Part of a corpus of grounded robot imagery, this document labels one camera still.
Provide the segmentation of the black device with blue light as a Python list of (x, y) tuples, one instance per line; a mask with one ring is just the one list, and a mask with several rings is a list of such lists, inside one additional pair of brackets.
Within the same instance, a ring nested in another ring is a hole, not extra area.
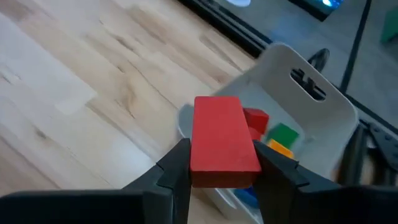
[(307, 11), (310, 15), (324, 21), (333, 11), (339, 8), (344, 0), (288, 0)]

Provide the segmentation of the red rectangular wooden block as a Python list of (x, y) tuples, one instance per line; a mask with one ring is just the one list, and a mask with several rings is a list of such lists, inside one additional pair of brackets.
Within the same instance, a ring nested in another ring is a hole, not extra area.
[(190, 172), (195, 188), (248, 188), (261, 167), (235, 96), (194, 101)]

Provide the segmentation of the green object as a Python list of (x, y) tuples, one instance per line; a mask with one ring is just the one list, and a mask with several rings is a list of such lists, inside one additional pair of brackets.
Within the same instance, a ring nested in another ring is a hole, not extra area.
[(398, 35), (398, 6), (386, 13), (380, 42), (387, 43)]

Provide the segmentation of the white plastic bin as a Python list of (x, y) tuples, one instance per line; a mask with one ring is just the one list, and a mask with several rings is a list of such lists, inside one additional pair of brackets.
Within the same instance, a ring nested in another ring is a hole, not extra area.
[(331, 178), (358, 125), (352, 103), (294, 49), (273, 43), (255, 66), (215, 93), (269, 115), (268, 130), (284, 124), (298, 133), (290, 148), (301, 166)]

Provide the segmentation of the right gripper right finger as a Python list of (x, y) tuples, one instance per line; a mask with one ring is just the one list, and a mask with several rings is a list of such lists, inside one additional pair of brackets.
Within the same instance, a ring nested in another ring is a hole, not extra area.
[(340, 185), (265, 144), (253, 142), (262, 172), (254, 191), (264, 224), (334, 224), (332, 191)]

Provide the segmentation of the orange block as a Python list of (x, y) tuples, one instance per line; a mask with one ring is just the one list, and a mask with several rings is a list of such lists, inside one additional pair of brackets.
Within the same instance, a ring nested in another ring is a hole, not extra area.
[(274, 139), (270, 139), (266, 145), (269, 148), (277, 151), (278, 153), (280, 153), (290, 159), (294, 158), (294, 154), (291, 150), (287, 149), (285, 146), (281, 145), (279, 142), (275, 141)]

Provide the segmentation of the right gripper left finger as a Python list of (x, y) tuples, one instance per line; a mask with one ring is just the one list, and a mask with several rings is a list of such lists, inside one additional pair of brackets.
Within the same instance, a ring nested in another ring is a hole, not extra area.
[(187, 224), (191, 195), (190, 148), (183, 138), (156, 165), (124, 187), (138, 194), (134, 224)]

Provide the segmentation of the small blue block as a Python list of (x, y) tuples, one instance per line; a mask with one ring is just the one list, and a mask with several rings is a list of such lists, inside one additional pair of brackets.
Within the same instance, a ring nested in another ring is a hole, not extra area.
[(252, 208), (259, 209), (257, 197), (252, 186), (246, 189), (234, 189), (233, 193), (238, 199), (240, 199), (240, 201)]

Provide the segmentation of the green block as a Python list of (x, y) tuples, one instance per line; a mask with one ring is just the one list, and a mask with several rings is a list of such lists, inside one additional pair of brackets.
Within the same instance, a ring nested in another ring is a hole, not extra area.
[(267, 134), (266, 142), (273, 139), (287, 149), (292, 149), (295, 141), (299, 138), (299, 133), (283, 123), (274, 126)]

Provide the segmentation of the small red block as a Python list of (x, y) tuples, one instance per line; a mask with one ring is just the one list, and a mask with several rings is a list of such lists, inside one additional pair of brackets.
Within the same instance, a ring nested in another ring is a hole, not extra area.
[(262, 133), (257, 131), (256, 129), (249, 127), (249, 133), (251, 135), (252, 140), (261, 141)]
[(257, 133), (265, 134), (269, 123), (269, 115), (256, 108), (243, 108), (248, 127)]

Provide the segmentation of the black clamp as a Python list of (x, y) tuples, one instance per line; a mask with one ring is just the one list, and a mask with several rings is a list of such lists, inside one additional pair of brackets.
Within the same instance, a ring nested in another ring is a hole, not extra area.
[(319, 50), (313, 54), (309, 59), (308, 63), (313, 66), (318, 72), (322, 72), (330, 56), (330, 51), (326, 48)]

